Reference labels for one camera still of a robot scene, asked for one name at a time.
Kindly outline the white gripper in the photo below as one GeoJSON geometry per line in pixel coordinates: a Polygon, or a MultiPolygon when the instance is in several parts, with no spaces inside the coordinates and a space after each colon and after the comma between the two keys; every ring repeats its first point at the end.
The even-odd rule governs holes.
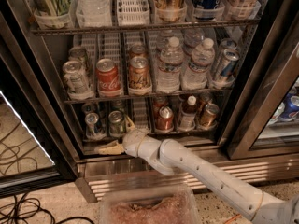
{"type": "Polygon", "coordinates": [[[146,133],[135,128],[135,124],[132,122],[128,115],[124,115],[126,131],[128,132],[122,139],[122,144],[117,140],[114,140],[107,145],[96,147],[94,150],[101,155],[120,155],[124,151],[126,154],[137,157],[138,149],[143,139],[146,137],[146,133]]]}

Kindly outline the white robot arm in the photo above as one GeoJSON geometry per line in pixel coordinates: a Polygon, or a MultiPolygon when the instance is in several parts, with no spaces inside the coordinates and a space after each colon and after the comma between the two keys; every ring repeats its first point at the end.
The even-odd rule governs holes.
{"type": "Polygon", "coordinates": [[[133,128],[120,142],[131,157],[141,158],[163,175],[183,170],[230,204],[252,224],[298,224],[299,196],[280,200],[198,157],[174,139],[158,140],[133,128]]]}

